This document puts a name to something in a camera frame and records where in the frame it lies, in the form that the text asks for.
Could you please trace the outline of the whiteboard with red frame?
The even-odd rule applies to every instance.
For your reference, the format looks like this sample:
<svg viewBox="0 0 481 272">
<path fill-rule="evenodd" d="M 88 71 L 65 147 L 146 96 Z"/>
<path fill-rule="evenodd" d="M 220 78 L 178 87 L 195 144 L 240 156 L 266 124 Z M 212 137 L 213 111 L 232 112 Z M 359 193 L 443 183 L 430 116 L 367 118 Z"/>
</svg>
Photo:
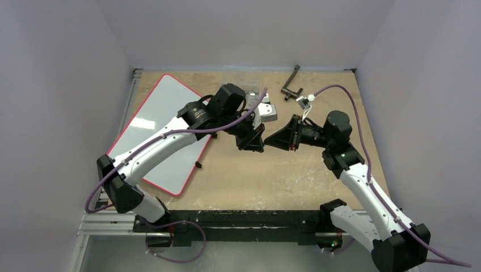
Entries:
<svg viewBox="0 0 481 272">
<path fill-rule="evenodd" d="M 107 154 L 114 158 L 133 149 L 163 128 L 186 103 L 201 97 L 173 76 L 162 75 Z M 205 137 L 171 155 L 146 174 L 144 181 L 172 196 L 181 195 L 209 141 Z"/>
</svg>

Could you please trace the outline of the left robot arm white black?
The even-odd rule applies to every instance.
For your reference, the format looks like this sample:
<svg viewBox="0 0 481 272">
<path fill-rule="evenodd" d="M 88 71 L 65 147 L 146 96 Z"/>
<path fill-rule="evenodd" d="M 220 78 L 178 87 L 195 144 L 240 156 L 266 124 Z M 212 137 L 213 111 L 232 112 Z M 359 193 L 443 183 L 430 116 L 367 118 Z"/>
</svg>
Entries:
<svg viewBox="0 0 481 272">
<path fill-rule="evenodd" d="M 264 89 L 246 109 L 246 93 L 234 84 L 224 84 L 214 95 L 187 103 L 164 128 L 137 147 L 115 158 L 101 156 L 97 160 L 99 186 L 107 193 L 111 206 L 119 214 L 131 211 L 144 218 L 156 232 L 164 231 L 169 224 L 167 209 L 162 201 L 145 193 L 138 182 L 177 151 L 219 131 L 235 136 L 239 150 L 263 152 L 261 136 L 265 126 L 259 107 L 266 95 Z"/>
</svg>

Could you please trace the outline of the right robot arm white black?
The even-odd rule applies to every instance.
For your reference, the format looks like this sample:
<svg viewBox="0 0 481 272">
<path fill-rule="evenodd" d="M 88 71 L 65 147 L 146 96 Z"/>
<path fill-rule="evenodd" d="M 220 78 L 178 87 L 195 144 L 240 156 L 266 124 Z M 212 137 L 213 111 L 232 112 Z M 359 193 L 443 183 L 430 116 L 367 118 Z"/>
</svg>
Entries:
<svg viewBox="0 0 481 272">
<path fill-rule="evenodd" d="M 367 213 L 359 216 L 339 199 L 320 206 L 319 225 L 327 231 L 335 227 L 350 234 L 371 255 L 379 271 L 407 271 L 427 260 L 431 233 L 416 225 L 388 199 L 368 165 L 350 142 L 352 127 L 348 115 L 334 110 L 323 126 L 304 124 L 301 116 L 267 137 L 264 143 L 282 150 L 297 150 L 300 144 L 322 147 L 326 167 L 358 199 Z"/>
</svg>

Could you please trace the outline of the clear plastic screw box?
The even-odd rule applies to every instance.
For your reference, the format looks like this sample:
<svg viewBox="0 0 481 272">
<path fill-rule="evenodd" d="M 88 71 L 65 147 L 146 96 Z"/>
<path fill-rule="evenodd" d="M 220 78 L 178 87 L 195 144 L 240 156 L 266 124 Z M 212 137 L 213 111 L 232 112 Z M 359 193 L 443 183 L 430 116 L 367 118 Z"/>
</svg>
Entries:
<svg viewBox="0 0 481 272">
<path fill-rule="evenodd" d="M 240 87 L 247 96 L 247 102 L 253 103 L 261 93 L 262 71 L 253 67 L 223 66 L 221 84 L 232 83 Z"/>
</svg>

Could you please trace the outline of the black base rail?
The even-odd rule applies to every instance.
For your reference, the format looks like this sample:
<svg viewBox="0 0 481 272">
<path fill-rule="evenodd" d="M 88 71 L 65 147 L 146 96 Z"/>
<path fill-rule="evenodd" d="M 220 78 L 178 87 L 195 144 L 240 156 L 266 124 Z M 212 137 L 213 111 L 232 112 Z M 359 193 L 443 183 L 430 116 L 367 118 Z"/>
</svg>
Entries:
<svg viewBox="0 0 481 272">
<path fill-rule="evenodd" d="M 341 230 L 319 210 L 172 210 L 156 223 L 147 225 L 136 216 L 133 232 L 155 239 L 151 245 L 165 245 L 165 237 L 175 247 L 194 241 L 277 242 L 342 246 Z"/>
</svg>

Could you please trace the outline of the aluminium frame rail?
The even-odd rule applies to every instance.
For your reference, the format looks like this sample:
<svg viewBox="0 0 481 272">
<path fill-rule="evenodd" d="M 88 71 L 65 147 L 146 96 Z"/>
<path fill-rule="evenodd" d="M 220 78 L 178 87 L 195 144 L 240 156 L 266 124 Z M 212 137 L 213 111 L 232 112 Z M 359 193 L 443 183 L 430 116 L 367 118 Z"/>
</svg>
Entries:
<svg viewBox="0 0 481 272">
<path fill-rule="evenodd" d="M 121 115 L 120 126 L 114 142 L 120 139 L 122 132 L 128 127 L 131 118 L 139 109 L 139 107 L 136 106 L 137 95 L 141 85 L 141 78 L 146 72 L 147 70 L 144 68 L 135 68 L 132 72 L 127 101 Z M 77 232 L 73 258 L 69 263 L 67 271 L 82 271 L 82 265 L 89 243 L 92 242 L 95 237 L 133 236 L 133 223 L 134 215 L 131 212 L 118 214 L 114 210 L 104 210 L 96 214 L 83 214 Z"/>
</svg>

